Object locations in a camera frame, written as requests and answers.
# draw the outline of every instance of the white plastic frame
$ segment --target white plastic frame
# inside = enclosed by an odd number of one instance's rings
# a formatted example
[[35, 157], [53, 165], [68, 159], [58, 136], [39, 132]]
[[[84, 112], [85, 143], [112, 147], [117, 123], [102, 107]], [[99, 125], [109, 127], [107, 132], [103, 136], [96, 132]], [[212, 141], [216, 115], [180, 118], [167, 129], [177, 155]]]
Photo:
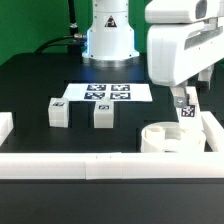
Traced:
[[224, 178], [224, 153], [3, 153], [0, 156], [0, 179], [149, 178]]

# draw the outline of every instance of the white container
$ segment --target white container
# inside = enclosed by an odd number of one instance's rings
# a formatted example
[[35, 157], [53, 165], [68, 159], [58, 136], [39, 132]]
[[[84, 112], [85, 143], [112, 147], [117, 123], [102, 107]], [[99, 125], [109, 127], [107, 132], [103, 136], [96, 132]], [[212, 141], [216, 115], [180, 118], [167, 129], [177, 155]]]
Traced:
[[179, 123], [160, 122], [142, 130], [141, 152], [204, 152], [202, 131], [180, 129]]

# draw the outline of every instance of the white paper sheet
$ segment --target white paper sheet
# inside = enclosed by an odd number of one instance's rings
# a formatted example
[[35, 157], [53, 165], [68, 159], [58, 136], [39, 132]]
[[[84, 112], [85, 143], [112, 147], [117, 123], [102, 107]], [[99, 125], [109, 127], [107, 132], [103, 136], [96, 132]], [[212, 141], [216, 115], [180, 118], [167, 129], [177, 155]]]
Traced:
[[99, 101], [108, 97], [111, 101], [151, 102], [152, 95], [148, 84], [69, 84], [63, 97], [69, 101]]

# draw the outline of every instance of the white block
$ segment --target white block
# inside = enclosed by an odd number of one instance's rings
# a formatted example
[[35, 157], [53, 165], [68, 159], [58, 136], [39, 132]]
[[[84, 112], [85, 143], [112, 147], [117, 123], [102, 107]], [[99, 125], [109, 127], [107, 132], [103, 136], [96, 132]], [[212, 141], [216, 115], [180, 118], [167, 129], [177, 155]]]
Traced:
[[214, 152], [224, 152], [224, 129], [209, 111], [201, 112], [204, 133]]
[[114, 102], [109, 98], [103, 98], [96, 102], [94, 109], [95, 128], [113, 128], [114, 126]]
[[50, 127], [68, 127], [69, 120], [69, 101], [66, 98], [51, 98], [49, 107]]
[[13, 129], [12, 113], [0, 113], [0, 146]]

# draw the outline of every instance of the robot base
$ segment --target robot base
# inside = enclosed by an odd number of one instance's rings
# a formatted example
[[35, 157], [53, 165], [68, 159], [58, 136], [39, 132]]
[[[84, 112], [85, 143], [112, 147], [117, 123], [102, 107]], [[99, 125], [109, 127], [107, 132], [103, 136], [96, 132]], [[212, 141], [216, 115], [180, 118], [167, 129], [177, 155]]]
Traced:
[[84, 58], [83, 57], [83, 63], [84, 64], [89, 64], [92, 66], [98, 66], [98, 67], [123, 67], [123, 66], [128, 66], [128, 65], [133, 65], [137, 64], [139, 62], [139, 56], [124, 59], [124, 60], [96, 60], [93, 58]]

